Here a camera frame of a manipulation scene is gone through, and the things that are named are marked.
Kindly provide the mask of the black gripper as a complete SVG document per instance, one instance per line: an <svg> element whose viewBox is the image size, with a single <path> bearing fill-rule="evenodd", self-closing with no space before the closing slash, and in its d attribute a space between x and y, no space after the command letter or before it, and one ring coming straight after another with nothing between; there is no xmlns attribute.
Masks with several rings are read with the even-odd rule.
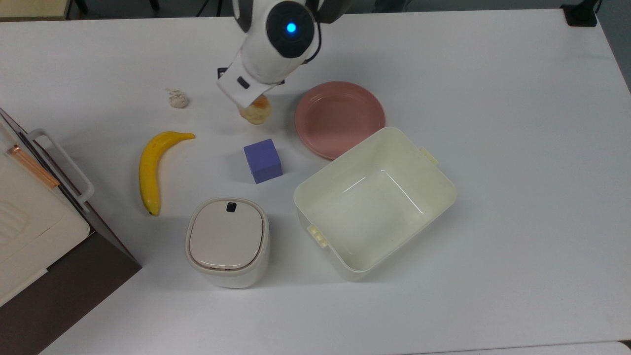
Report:
<svg viewBox="0 0 631 355"><path fill-rule="evenodd" d="M228 67L218 68L217 73L219 89L237 107L248 107L261 95L278 85L284 84L284 81L272 84L260 82L259 79L246 70L240 53L235 56Z"/></svg>

